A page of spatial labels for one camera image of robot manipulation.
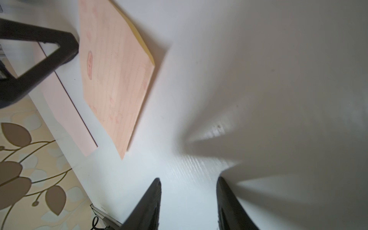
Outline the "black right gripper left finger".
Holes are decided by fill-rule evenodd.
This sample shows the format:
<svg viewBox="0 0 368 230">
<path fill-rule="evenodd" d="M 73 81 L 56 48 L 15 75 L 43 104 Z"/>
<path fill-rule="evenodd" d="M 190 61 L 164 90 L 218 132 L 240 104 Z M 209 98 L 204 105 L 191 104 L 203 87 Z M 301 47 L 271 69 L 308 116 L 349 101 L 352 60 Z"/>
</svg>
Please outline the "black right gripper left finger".
<svg viewBox="0 0 368 230">
<path fill-rule="evenodd" d="M 155 178 L 120 230 L 157 230 L 162 197 L 162 184 Z"/>
</svg>

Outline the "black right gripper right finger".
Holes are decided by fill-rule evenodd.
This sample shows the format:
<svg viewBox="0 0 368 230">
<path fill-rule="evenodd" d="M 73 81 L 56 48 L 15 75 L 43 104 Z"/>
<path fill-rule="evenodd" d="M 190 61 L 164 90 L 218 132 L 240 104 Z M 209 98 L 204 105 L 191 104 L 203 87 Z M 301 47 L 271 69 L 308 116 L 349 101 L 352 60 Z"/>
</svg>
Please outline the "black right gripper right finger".
<svg viewBox="0 0 368 230">
<path fill-rule="evenodd" d="M 259 230 L 223 177 L 216 185 L 220 230 Z"/>
</svg>

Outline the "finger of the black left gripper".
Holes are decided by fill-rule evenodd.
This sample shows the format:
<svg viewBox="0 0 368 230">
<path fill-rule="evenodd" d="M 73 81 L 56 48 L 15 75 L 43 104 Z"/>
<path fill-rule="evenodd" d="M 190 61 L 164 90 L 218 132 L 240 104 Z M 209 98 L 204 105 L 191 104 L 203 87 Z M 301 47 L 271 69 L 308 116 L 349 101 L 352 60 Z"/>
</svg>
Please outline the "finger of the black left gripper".
<svg viewBox="0 0 368 230">
<path fill-rule="evenodd" d="M 30 93 L 58 67 L 74 59 L 79 43 L 70 32 L 27 25 L 1 19 L 1 39 L 53 43 L 58 49 L 18 78 L 10 74 L 1 62 L 1 108 L 6 108 Z"/>
</svg>

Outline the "yellow letter paper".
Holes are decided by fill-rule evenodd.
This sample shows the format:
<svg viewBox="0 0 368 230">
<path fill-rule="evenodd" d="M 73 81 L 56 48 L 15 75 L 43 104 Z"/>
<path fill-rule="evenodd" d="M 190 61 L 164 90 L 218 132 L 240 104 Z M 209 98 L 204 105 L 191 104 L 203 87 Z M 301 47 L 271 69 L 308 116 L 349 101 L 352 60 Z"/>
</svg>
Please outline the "yellow letter paper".
<svg viewBox="0 0 368 230">
<path fill-rule="evenodd" d="M 123 158 L 155 62 L 136 27 L 112 1 L 79 1 L 79 21 L 83 97 Z"/>
</svg>

